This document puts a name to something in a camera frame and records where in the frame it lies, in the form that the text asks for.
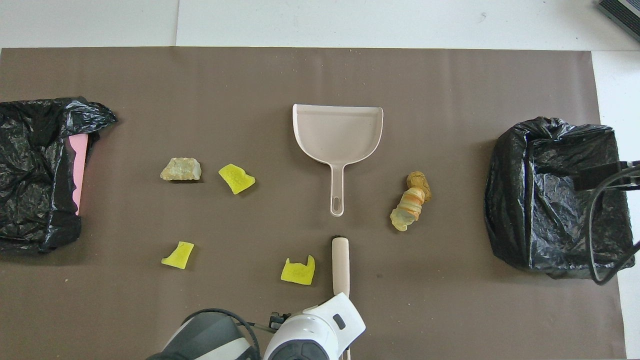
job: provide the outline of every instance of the dustpan handle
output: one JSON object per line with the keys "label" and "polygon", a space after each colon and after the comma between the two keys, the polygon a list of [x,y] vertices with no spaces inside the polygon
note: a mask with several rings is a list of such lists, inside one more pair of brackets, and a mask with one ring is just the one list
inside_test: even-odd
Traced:
{"label": "dustpan handle", "polygon": [[591,226],[593,225],[593,212],[594,205],[596,200],[598,200],[600,194],[614,181],[621,179],[625,176],[640,176],[640,166],[634,166],[626,168],[622,171],[619,171],[608,178],[604,179],[598,187],[596,187],[592,192],[587,202],[587,211],[586,211],[586,223],[584,224],[583,231],[586,233],[585,237],[585,245],[587,249],[587,253],[589,254],[588,264],[589,271],[591,272],[591,278],[598,285],[604,285],[609,280],[611,280],[620,269],[625,266],[627,261],[633,257],[633,255],[640,250],[640,241],[637,242],[634,246],[629,249],[629,252],[625,254],[623,258],[621,258],[611,270],[609,270],[606,275],[601,276],[596,270],[595,258],[593,257],[593,239],[591,234]]}
{"label": "dustpan handle", "polygon": [[331,166],[331,203],[329,210],[335,217],[342,216],[344,212],[344,166]]}

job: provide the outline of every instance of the white table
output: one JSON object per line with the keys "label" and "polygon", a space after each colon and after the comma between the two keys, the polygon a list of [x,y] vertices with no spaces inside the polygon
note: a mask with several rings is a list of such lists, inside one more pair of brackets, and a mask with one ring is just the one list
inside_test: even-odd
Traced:
{"label": "white table", "polygon": [[[640,160],[640,44],[592,0],[0,2],[0,48],[171,45],[592,51],[600,120],[621,159]],[[629,206],[640,239],[640,193]],[[640,358],[640,266],[618,279],[627,357]]]}

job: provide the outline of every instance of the brown mat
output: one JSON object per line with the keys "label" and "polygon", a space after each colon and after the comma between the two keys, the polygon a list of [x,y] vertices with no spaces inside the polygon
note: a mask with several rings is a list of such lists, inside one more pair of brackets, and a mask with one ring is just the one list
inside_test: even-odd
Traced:
{"label": "brown mat", "polygon": [[[555,281],[493,257],[483,192],[494,140],[539,115],[598,123],[585,52],[420,49],[3,49],[0,100],[85,96],[121,123],[85,175],[79,241],[0,263],[4,359],[144,358],[182,319],[222,307],[266,323],[332,294],[330,240],[351,242],[351,297],[367,324],[354,359],[625,356],[618,285]],[[378,150],[345,173],[345,213],[329,213],[330,173],[292,131],[294,103],[381,106]],[[203,179],[159,174],[174,156]],[[217,171],[257,184],[233,196]],[[397,232],[388,215],[405,176],[433,200]],[[187,270],[160,264],[179,240]],[[287,257],[316,258],[312,286],[281,281]],[[269,336],[260,335],[262,348]]]}

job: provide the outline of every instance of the white dustpan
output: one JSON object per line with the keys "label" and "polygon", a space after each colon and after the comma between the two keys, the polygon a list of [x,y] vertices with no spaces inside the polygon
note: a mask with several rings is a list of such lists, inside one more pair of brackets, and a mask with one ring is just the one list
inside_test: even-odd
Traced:
{"label": "white dustpan", "polygon": [[371,155],[382,136],[382,108],[293,106],[300,149],[331,167],[331,215],[344,212],[344,167]]}

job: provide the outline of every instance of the dustpan pan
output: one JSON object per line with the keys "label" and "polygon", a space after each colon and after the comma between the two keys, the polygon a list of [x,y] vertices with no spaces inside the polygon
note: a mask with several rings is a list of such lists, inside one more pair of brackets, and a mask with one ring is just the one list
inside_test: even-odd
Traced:
{"label": "dustpan pan", "polygon": [[300,149],[331,167],[331,215],[344,212],[344,167],[371,155],[382,136],[382,108],[293,106],[293,131]]}

